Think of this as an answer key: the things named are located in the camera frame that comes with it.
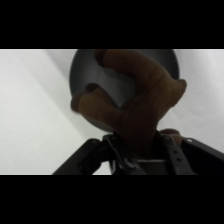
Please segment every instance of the brown teddy bear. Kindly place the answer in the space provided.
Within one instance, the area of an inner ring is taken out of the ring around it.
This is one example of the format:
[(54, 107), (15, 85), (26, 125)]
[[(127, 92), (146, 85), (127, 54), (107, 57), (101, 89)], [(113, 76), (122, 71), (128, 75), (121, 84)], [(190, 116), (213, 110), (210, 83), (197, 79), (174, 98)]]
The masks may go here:
[[(72, 109), (112, 128), (130, 152), (147, 158), (158, 122), (181, 99), (186, 81), (174, 80), (157, 62), (132, 50), (97, 49), (95, 59), (100, 66), (133, 78), (136, 96), (117, 108), (105, 90), (97, 84), (89, 84), (86, 93), (73, 97)], [(176, 130), (161, 133), (173, 135), (179, 143), (182, 140)]]

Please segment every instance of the black round object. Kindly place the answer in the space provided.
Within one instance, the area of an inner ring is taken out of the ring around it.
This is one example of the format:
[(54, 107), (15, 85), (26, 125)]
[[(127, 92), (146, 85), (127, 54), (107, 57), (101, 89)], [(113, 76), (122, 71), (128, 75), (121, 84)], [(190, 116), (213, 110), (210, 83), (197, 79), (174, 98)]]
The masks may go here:
[[(142, 52), (159, 62), (174, 79), (179, 79), (179, 65), (177, 57), (172, 49), (133, 49)], [(89, 83), (99, 84), (120, 107), (126, 100), (135, 94), (134, 82), (129, 77), (117, 74), (115, 71), (100, 67), (94, 59), (95, 49), (77, 50), (70, 70), (71, 94), (84, 91)], [(110, 131), (99, 123), (94, 126)]]

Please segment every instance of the teddy bear ear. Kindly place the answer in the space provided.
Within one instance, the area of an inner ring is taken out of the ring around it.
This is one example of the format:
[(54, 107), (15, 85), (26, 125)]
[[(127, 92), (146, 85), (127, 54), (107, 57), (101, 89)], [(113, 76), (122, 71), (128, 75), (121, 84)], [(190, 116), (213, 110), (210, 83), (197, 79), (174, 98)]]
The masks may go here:
[(174, 107), (182, 98), (187, 88), (187, 82), (183, 79), (175, 80), (171, 95), (171, 107)]

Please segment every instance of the black metal bracket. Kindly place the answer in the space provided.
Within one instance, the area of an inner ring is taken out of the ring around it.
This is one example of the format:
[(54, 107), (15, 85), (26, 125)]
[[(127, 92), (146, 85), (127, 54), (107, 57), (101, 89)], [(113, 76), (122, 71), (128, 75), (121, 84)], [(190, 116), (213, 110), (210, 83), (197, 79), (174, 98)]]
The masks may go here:
[(92, 175), (107, 161), (112, 175), (224, 174), (224, 154), (194, 139), (179, 147), (171, 136), (157, 132), (150, 160), (133, 158), (118, 135), (106, 135), (102, 142), (88, 140), (54, 175)]

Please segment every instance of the white background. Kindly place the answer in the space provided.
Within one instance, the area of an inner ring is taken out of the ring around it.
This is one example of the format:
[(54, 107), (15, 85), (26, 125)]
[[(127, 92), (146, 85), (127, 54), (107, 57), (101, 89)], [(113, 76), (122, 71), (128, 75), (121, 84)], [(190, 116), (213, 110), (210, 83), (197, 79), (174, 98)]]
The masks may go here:
[[(224, 50), (175, 51), (188, 89), (159, 129), (178, 129), (224, 152)], [(52, 174), (87, 139), (105, 134), (70, 110), (75, 52), (0, 50), (0, 174)]]

